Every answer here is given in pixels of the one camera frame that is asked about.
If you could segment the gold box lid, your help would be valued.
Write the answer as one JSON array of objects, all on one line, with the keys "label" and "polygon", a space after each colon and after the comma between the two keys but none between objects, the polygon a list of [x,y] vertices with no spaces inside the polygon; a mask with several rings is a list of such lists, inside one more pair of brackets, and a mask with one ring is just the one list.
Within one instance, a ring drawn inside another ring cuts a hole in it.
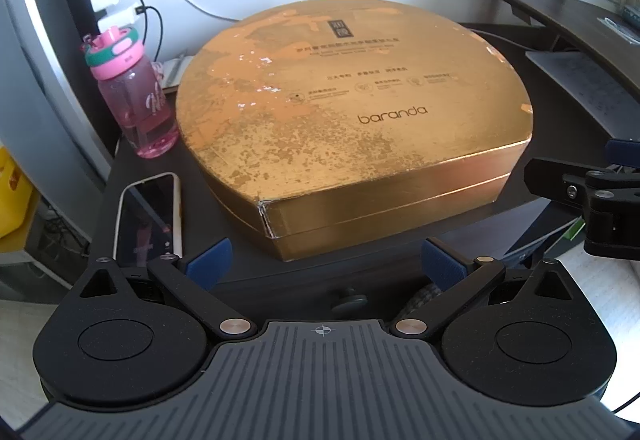
[{"label": "gold box lid", "polygon": [[179,84],[205,173],[253,201],[393,177],[532,138],[510,62],[422,8],[312,0],[217,34]]}]

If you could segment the stack of white papers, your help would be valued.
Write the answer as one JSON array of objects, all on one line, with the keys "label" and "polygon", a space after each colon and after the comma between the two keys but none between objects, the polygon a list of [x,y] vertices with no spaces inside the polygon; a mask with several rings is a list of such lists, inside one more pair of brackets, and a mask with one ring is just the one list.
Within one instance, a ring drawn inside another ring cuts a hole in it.
[{"label": "stack of white papers", "polygon": [[526,57],[570,94],[613,139],[639,140],[639,102],[580,52],[528,51]]}]

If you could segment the white smartphone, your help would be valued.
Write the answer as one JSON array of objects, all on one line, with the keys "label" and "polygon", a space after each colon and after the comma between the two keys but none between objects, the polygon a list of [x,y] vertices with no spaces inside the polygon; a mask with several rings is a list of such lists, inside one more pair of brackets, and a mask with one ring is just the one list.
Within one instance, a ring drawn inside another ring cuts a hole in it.
[{"label": "white smartphone", "polygon": [[119,197],[113,259],[121,267],[145,267],[182,257],[181,182],[174,172],[129,184]]}]

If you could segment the plastic bag on shelf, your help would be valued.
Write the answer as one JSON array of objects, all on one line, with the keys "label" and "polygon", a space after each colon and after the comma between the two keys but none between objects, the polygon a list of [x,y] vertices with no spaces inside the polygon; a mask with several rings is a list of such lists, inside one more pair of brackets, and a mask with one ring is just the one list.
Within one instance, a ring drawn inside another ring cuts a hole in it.
[{"label": "plastic bag on shelf", "polygon": [[616,22],[614,19],[609,17],[599,17],[598,21],[604,25],[609,30],[612,30],[617,36],[623,38],[626,42],[631,45],[640,45],[640,36],[638,33],[635,33],[634,30],[626,27],[619,22]]}]

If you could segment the dark wooden shelf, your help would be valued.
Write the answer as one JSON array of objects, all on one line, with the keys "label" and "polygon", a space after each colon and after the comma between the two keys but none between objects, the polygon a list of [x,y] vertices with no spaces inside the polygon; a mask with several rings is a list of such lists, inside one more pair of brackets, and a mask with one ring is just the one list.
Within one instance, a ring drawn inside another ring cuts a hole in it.
[{"label": "dark wooden shelf", "polygon": [[574,44],[639,100],[639,47],[603,22],[608,18],[621,25],[620,16],[578,0],[501,1]]}]

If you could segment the yellow container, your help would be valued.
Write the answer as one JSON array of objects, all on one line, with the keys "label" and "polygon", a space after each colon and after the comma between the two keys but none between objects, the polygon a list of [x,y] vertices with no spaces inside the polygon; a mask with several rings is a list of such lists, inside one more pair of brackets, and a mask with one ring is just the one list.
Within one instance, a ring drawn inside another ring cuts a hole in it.
[{"label": "yellow container", "polygon": [[5,147],[0,148],[0,237],[24,222],[34,187]]}]

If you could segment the gold round box base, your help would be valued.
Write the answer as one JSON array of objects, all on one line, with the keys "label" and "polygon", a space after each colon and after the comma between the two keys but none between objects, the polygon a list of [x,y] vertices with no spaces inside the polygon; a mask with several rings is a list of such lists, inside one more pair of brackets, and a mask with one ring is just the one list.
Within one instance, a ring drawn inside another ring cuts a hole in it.
[{"label": "gold round box base", "polygon": [[231,222],[282,261],[361,245],[493,203],[529,141],[297,197],[247,200],[206,173]]}]

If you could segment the pink water bottle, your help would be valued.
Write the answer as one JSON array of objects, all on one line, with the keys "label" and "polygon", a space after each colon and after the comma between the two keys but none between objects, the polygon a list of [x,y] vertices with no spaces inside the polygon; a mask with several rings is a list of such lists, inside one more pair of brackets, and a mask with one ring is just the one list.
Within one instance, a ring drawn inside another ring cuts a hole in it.
[{"label": "pink water bottle", "polygon": [[113,26],[85,36],[82,53],[104,102],[136,154],[145,159],[165,154],[179,132],[175,111],[144,53],[138,30]]}]

